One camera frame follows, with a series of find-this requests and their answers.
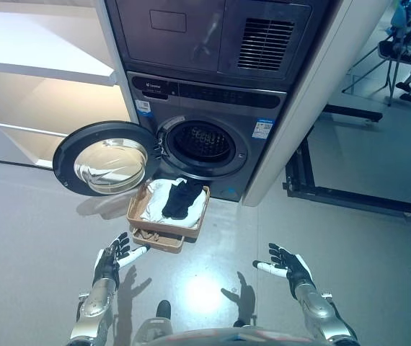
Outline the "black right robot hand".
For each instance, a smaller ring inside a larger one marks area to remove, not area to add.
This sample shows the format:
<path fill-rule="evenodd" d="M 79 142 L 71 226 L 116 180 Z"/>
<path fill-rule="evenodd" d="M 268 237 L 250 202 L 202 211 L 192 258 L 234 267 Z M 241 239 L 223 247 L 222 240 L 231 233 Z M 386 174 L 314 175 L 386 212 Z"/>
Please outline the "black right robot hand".
<path fill-rule="evenodd" d="M 311 271 L 300 254 L 294 254 L 287 249 L 274 244 L 268 244 L 268 253 L 271 262 L 254 260 L 252 266 L 257 270 L 271 275 L 285 278 L 289 284 L 291 295 L 296 300 L 296 288 L 302 284 L 310 284 L 315 287 Z"/>

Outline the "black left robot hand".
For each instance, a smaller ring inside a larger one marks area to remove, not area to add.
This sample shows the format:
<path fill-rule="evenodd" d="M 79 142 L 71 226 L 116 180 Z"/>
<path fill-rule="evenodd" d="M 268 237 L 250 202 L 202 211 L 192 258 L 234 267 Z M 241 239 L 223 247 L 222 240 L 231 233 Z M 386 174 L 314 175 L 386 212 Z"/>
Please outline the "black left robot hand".
<path fill-rule="evenodd" d="M 116 288 L 118 288 L 120 284 L 119 270 L 135 262 L 151 248 L 149 244 L 144 244 L 136 249 L 131 249 L 129 243 L 130 239 L 125 231 L 117 236 L 107 247 L 99 250 L 94 264 L 92 285 L 104 278 L 113 280 Z"/>

